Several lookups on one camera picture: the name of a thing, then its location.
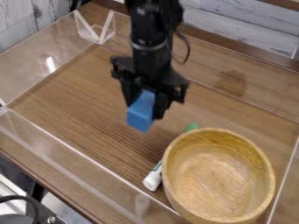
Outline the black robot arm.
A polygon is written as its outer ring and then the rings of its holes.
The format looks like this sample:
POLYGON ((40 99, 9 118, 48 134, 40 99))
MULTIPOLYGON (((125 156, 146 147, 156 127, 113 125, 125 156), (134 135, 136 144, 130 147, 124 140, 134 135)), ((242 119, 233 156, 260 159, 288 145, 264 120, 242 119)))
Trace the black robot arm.
POLYGON ((152 118, 164 118, 173 102, 182 103, 189 82, 172 67, 173 37, 182 22, 178 0, 125 0, 130 17, 129 57, 110 58, 112 77, 118 80, 125 104, 136 102, 144 90, 153 93, 152 118))

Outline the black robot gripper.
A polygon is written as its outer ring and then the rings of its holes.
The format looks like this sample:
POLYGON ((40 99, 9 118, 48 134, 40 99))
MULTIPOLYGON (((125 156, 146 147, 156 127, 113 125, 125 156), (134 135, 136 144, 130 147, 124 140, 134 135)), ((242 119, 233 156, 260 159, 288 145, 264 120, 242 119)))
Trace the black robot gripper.
POLYGON ((161 120, 173 101, 184 103, 186 79, 172 68, 172 46, 158 50, 133 50, 133 56, 112 56, 112 77, 118 80, 125 105, 130 106, 141 90, 154 93, 153 119, 161 120))

